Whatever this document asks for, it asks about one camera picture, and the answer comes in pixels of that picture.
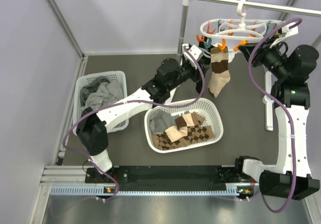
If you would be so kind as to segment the yellow-orange peg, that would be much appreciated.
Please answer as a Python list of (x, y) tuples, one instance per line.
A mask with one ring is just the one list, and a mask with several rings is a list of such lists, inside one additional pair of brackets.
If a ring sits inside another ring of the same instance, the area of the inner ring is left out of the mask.
[(227, 46), (226, 40), (222, 39), (222, 43), (218, 43), (218, 48), (222, 53), (227, 53), (229, 48)]
[(237, 51), (240, 49), (241, 46), (244, 46), (244, 45), (246, 45), (247, 43), (248, 43), (247, 40), (242, 40), (241, 42), (239, 42), (239, 43), (233, 48), (233, 50), (234, 50), (235, 52), (237, 52)]

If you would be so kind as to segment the brown beige striped socks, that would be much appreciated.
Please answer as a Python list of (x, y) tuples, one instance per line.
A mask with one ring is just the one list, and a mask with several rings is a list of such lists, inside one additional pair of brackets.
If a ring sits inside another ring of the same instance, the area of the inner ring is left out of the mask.
[(224, 86), (230, 81), (231, 76), (228, 69), (228, 49), (223, 51), (219, 47), (211, 49), (211, 69), (212, 75), (208, 84), (209, 92), (217, 97)]

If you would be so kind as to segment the orange clothes peg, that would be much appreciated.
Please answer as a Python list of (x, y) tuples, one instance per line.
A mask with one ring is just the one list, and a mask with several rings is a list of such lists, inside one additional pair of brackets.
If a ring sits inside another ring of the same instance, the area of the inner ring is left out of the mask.
[(206, 37), (204, 35), (199, 36), (198, 34), (196, 34), (196, 39), (197, 39), (198, 43), (205, 43), (205, 41), (206, 41)]

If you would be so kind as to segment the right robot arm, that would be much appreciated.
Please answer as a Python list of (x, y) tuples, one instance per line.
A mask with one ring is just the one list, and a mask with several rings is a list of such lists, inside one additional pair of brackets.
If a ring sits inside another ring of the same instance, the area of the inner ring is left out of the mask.
[(263, 195), (302, 200), (320, 189), (320, 181), (312, 177), (306, 153), (306, 121), (310, 108), (306, 81), (316, 68), (319, 53), (310, 45), (300, 45), (287, 56), (280, 51), (281, 47), (288, 45), (268, 40), (259, 48), (255, 44), (240, 47), (246, 59), (252, 59), (253, 67), (263, 65), (277, 79), (268, 96), (274, 97), (278, 156), (275, 165), (240, 156), (235, 160), (234, 176), (241, 182), (253, 178)]

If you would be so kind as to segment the white round clip hanger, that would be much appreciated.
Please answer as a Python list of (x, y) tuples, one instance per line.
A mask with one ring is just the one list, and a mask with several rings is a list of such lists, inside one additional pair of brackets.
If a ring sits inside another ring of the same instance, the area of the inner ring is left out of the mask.
[(265, 35), (281, 23), (280, 20), (256, 20), (247, 18), (245, 3), (249, 0), (239, 0), (237, 4), (237, 19), (211, 19), (200, 26), (201, 34), (215, 40), (259, 42)]

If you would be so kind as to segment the teal clothes peg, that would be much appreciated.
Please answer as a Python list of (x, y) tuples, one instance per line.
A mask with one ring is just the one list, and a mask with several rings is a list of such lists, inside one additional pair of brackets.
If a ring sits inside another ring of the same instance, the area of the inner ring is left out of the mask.
[(210, 51), (211, 48), (212, 48), (212, 39), (211, 38), (207, 38), (205, 41), (204, 41), (204, 48), (207, 50), (207, 51)]

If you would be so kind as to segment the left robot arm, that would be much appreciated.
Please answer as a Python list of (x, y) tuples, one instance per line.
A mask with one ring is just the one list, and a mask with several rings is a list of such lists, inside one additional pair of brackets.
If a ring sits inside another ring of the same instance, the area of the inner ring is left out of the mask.
[(179, 64), (174, 58), (163, 60), (155, 76), (128, 97), (114, 103), (104, 110), (86, 108), (76, 128), (76, 135), (89, 154), (89, 160), (97, 167), (96, 176), (103, 182), (113, 178), (112, 162), (108, 156), (108, 132), (132, 116), (149, 110), (157, 103), (165, 103), (170, 91), (191, 79), (201, 92), (202, 77), (210, 67), (210, 60), (202, 57), (198, 65), (189, 59)]

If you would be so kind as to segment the black sock with white stripes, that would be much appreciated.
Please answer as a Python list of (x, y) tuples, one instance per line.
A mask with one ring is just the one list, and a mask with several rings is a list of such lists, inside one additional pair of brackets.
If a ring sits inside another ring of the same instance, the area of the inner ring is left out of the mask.
[[(202, 56), (202, 58), (210, 58), (210, 60), (211, 60), (211, 53), (210, 53), (210, 51), (207, 51), (204, 48), (204, 43), (199, 43), (198, 47), (203, 51), (204, 55)], [(202, 86), (203, 86), (202, 78), (196, 77), (196, 91), (197, 91), (197, 93), (201, 93)]]

